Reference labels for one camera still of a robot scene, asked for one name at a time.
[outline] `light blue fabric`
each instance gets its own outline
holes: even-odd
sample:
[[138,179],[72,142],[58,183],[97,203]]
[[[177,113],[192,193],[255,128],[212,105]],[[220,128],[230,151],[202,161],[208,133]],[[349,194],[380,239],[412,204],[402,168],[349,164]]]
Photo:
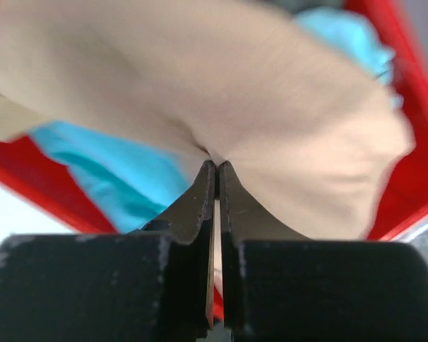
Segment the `light blue fabric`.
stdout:
[[[300,12],[295,20],[306,31],[360,64],[382,84],[389,85],[393,81],[392,60],[395,52],[382,45],[374,26],[366,17],[351,11],[317,7]],[[401,107],[402,97],[397,95],[393,104]]]
[[45,155],[68,166],[121,233],[142,228],[189,187],[177,158],[162,150],[62,122],[41,126],[30,136]]

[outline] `cloth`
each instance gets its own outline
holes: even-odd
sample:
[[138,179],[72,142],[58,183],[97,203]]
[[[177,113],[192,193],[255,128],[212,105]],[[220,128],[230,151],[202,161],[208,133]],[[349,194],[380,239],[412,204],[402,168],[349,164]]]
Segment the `cloth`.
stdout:
[[[395,52],[383,46],[374,26],[360,14],[330,7],[308,9],[295,16],[305,30],[343,52],[382,84],[393,81]],[[402,106],[402,96],[393,97],[394,106]]]
[[288,18],[233,0],[2,0],[0,94],[174,152],[190,181],[229,160],[289,227],[361,239],[412,133],[387,87]]
[[68,123],[33,130],[32,140],[67,165],[88,198],[121,233],[140,229],[189,187],[177,156]]
[[297,14],[306,9],[312,9],[319,6],[341,9],[345,5],[345,0],[265,0],[275,4],[291,14]]

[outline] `beige fabric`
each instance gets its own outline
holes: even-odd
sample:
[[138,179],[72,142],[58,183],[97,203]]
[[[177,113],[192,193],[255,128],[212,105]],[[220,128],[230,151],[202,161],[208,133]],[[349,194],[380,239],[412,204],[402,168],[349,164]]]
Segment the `beige fabric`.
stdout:
[[362,237],[412,147],[389,91],[276,9],[0,4],[0,94],[48,120],[179,152],[191,177],[205,158],[230,160],[259,202],[309,237]]

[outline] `white surface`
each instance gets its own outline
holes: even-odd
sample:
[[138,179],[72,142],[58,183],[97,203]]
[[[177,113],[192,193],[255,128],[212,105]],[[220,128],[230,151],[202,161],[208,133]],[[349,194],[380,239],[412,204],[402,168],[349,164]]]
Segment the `white surface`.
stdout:
[[64,222],[0,185],[0,243],[11,234],[73,234]]

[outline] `red box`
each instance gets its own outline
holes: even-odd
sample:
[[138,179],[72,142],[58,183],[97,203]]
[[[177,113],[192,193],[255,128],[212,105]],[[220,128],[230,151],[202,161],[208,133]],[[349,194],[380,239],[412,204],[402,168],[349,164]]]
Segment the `red box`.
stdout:
[[[417,141],[415,151],[396,166],[369,235],[369,239],[392,239],[428,214],[428,70],[405,15],[394,0],[347,3],[348,9],[364,14],[382,42],[397,52],[394,86],[404,96],[403,111]],[[0,182],[80,232],[115,232],[67,169],[45,158],[27,137],[0,142]],[[216,314],[220,316],[221,298],[216,299]]]

